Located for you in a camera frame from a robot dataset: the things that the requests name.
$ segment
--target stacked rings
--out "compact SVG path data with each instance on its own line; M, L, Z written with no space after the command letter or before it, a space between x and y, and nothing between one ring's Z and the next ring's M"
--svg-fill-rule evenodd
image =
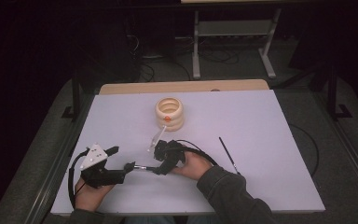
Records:
M179 130L185 122L182 102L173 97L161 99L156 104L156 117L160 128L167 126L165 131Z

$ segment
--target person's left hand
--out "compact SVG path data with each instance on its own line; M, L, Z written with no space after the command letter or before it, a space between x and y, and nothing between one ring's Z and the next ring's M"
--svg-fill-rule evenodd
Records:
M80 177L75 185L75 189L78 191L75 197L75 208L91 212L95 212L97 210L103 201L104 196L115 186L109 185L95 189L87 184L84 184L85 182L83 178Z

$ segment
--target gray sleeve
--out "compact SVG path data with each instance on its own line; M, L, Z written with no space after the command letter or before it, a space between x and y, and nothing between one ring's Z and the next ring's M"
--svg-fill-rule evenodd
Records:
M103 219L103 214L75 209L69 217L48 214L43 224L102 224Z
M246 191L241 175L214 166L200 178L197 187L224 223L277 223L269 206Z

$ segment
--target white tabletop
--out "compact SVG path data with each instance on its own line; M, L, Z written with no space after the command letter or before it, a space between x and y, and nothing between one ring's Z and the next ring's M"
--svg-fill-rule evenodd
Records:
M127 162L159 166L147 152L158 131L155 104L164 97L180 99L185 125L162 139L185 139L234 172L218 137L221 136L251 195L264 200L273 212L323 211L324 205L310 178L273 91L206 91L98 95L89 111L74 157L98 143L120 146L107 169L122 169ZM79 178L78 162L75 180ZM99 211L120 215L203 214L213 209L197 190L196 181L179 175L146 171L127 174L105 197ZM67 174L51 212L73 211L67 192Z

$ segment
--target hand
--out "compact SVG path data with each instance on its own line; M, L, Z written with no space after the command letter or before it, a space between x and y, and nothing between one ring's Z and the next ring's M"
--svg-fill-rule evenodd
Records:
M174 174L183 175L188 178L199 180L212 165L202 156L193 153L185 152L186 162L183 167L175 167L172 172Z
M104 196L114 187L115 185L103 186L95 189L85 184L83 178L80 178L75 189L77 192L75 208L83 209L91 212L95 212L103 201Z

